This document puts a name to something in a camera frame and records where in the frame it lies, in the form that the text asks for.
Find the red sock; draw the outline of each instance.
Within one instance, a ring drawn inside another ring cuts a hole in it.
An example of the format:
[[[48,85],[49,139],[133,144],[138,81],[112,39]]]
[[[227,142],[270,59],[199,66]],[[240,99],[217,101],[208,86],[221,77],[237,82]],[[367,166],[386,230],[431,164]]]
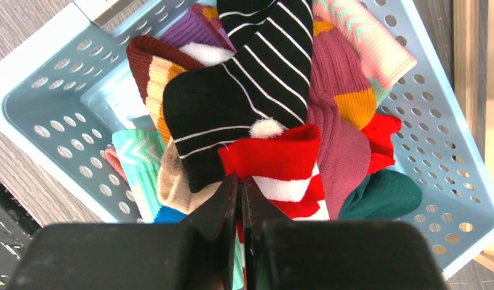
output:
[[[240,139],[218,154],[226,174],[240,181],[252,176],[263,195],[290,218],[327,221],[316,165],[319,143],[318,127],[303,125],[268,139]]]
[[[368,138],[371,161],[367,174],[375,173],[394,165],[394,146],[391,135],[401,129],[401,120],[395,116],[375,114],[361,132]]]

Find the white pom-pom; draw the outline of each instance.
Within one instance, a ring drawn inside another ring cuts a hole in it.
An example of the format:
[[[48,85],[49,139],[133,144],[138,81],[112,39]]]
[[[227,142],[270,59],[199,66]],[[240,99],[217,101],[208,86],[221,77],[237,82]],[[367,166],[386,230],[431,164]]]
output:
[[[276,120],[262,119],[257,120],[250,128],[250,136],[252,138],[268,139],[274,136],[279,136],[284,131],[284,127]]]

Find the wooden floor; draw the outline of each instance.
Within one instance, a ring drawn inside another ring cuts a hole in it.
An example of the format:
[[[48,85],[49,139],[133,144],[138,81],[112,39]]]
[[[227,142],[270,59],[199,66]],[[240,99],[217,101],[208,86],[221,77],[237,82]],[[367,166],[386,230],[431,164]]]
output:
[[[55,13],[60,11],[71,0],[0,0],[0,59],[17,47],[22,41],[36,31],[40,26],[51,18]],[[423,22],[432,39],[434,47],[440,57],[444,70],[452,83],[453,80],[453,25],[452,12],[453,0],[414,0],[421,14]],[[479,106],[478,106],[478,124],[484,124],[485,121],[485,84],[486,84],[486,53],[487,50],[487,0],[481,0],[481,19],[482,25],[480,31],[480,52],[479,56]],[[484,127],[477,129],[475,136],[476,143],[482,156],[484,155]],[[52,180],[48,184],[39,181],[49,180],[46,173],[37,165],[32,164],[29,158],[24,158],[9,141],[0,133],[0,179],[14,193],[18,200],[25,204],[26,208],[42,207],[39,200],[35,198],[25,199],[21,191],[28,188],[23,183],[37,184],[38,188],[51,189],[52,192],[62,191],[60,185]],[[15,159],[15,165],[9,165],[8,160]],[[85,211],[77,200],[63,198],[54,194],[50,196],[56,202],[64,205],[70,204],[68,210],[62,210],[67,206],[61,207],[58,212],[45,212],[45,216],[38,215],[35,218],[41,224],[49,224],[56,221],[89,221],[88,216],[91,213],[82,214]],[[476,262],[470,262],[454,277],[448,280],[450,289],[494,289],[494,273],[485,269]]]

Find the white stripe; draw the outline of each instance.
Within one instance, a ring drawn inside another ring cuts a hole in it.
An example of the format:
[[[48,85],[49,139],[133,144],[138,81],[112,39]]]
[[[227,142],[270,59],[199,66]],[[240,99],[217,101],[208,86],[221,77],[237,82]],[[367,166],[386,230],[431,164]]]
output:
[[[247,76],[249,78],[249,80],[256,86],[256,88],[262,93],[264,94],[264,96],[271,100],[272,102],[276,103],[277,105],[279,105],[281,108],[285,109],[288,113],[290,113],[292,116],[294,116],[297,120],[300,121],[300,123],[304,124],[304,121],[297,115],[295,114],[292,110],[290,110],[290,108],[286,107],[286,105],[284,105],[283,103],[279,102],[278,100],[272,98],[271,96],[269,96],[259,85],[258,83],[256,83],[256,81],[250,76],[250,74],[247,73],[247,71],[243,68],[243,66],[241,66],[241,64],[236,60],[236,58],[232,57],[231,58],[235,63],[236,65],[241,69],[241,71],[245,74],[245,76]]]
[[[179,139],[174,140],[174,142],[177,143],[177,142],[181,142],[181,141],[184,141],[184,140],[191,139],[193,137],[198,137],[198,136],[202,136],[202,135],[205,135],[205,134],[208,134],[208,133],[222,131],[222,130],[229,130],[229,129],[250,129],[250,126],[227,126],[227,127],[220,127],[220,128],[209,129],[209,130],[206,130],[206,131],[203,131],[203,132],[194,133],[194,134],[191,134],[191,135],[188,135],[188,136],[185,136],[185,137],[181,137]]]
[[[328,216],[327,204],[325,201],[318,201],[318,205],[320,209],[315,212],[312,216],[308,217],[296,217],[294,221],[330,221],[330,217]]]
[[[298,25],[300,25],[300,27],[302,27],[302,29],[305,31],[305,33],[307,33],[307,36],[309,36],[309,40],[313,41],[313,37],[311,36],[311,33],[309,33],[309,30],[307,30],[307,28],[305,28],[304,24],[300,21],[300,19],[298,19],[288,8],[286,8],[286,6],[284,6],[283,3],[277,2],[277,5],[280,8],[282,8],[284,11],[286,11],[286,13],[288,13],[288,15],[291,16],[291,18],[293,18],[293,20],[295,20],[296,23],[298,23]]]
[[[273,26],[275,26],[280,32],[282,32],[282,34],[284,34],[284,36],[286,36],[293,43],[293,45],[296,46],[296,48],[298,48],[304,54],[305,57],[307,57],[309,62],[311,62],[311,57],[286,31],[282,29],[282,27],[280,27],[277,23],[275,23],[275,21],[273,21],[270,17],[268,17],[267,20],[270,21],[270,23],[272,23]]]
[[[231,37],[231,35],[234,34],[234,32],[237,32],[238,30],[246,27],[246,26],[251,26],[251,25],[261,25],[263,24],[264,22],[266,21],[266,19],[264,19],[263,21],[259,22],[259,23],[243,23],[242,25],[232,29],[230,32],[227,33],[227,36],[228,37]]]
[[[266,38],[264,38],[264,36],[260,33],[260,32],[256,32],[256,34],[259,36],[259,38],[261,38],[261,40],[264,41],[264,43],[271,49],[273,50],[273,52],[275,54],[277,54],[277,56],[284,62],[286,63],[290,68],[292,68],[297,74],[299,74],[299,76],[301,76],[303,78],[303,80],[307,83],[307,85],[309,85],[309,80],[305,77],[304,74],[302,74],[291,62],[289,62],[283,55],[281,55],[280,52],[278,52],[275,47],[273,47],[273,45],[268,41],[266,40]]]
[[[226,17],[226,16],[230,16],[230,15],[240,15],[240,16],[245,16],[245,17],[249,17],[249,16],[252,16],[252,15],[255,15],[261,11],[264,11],[268,8],[270,8],[270,6],[275,3],[277,0],[273,0],[270,5],[268,5],[267,7],[263,8],[263,9],[260,9],[258,11],[254,11],[252,13],[241,13],[241,12],[237,12],[237,11],[230,11],[230,12],[225,12],[225,13],[222,13],[222,14],[219,14],[218,15],[218,18],[219,19],[222,19],[222,17]]]
[[[185,154],[185,155],[180,155],[179,158],[181,159],[185,159],[186,157],[190,156],[191,154],[195,154],[195,153],[198,153],[198,152],[201,152],[201,151],[204,151],[204,150],[207,150],[207,149],[210,149],[210,148],[213,148],[217,145],[224,145],[224,144],[230,144],[230,143],[233,143],[235,142],[236,140],[229,140],[229,141],[220,141],[220,142],[216,142],[215,144],[211,144],[209,146],[206,146],[206,147],[202,147],[202,148],[199,148],[199,149],[195,149],[193,151],[191,151],[190,153],[188,154]]]
[[[261,112],[260,110],[256,109],[256,107],[254,107],[254,104],[252,103],[252,100],[250,99],[250,96],[249,94],[247,93],[247,90],[245,89],[245,87],[243,87],[243,85],[239,82],[239,80],[233,76],[230,71],[227,69],[226,65],[221,63],[222,66],[226,69],[226,73],[241,87],[241,89],[243,90],[243,93],[245,94],[245,96],[247,97],[247,100],[249,101],[249,104],[250,104],[250,108],[256,112],[256,114],[262,116],[263,118],[266,118],[268,119],[268,116],[266,114],[264,114],[263,112]]]
[[[269,73],[277,82],[281,84],[285,89],[290,91],[292,94],[294,94],[301,102],[304,104],[305,108],[307,109],[307,102],[304,100],[304,98],[299,95],[296,91],[294,91],[292,88],[290,88],[288,85],[286,85],[276,74],[273,73],[262,61],[261,59],[258,58],[258,56],[250,49],[248,45],[245,45],[244,48],[252,55],[258,63],[264,68],[264,70]]]

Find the mint green sock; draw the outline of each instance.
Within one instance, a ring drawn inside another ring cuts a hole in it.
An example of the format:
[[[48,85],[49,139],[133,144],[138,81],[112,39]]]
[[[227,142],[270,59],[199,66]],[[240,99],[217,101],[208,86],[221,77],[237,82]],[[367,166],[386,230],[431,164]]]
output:
[[[157,130],[128,129],[113,133],[111,138],[141,218],[151,223],[161,208],[156,197],[161,156],[165,150],[161,135]]]

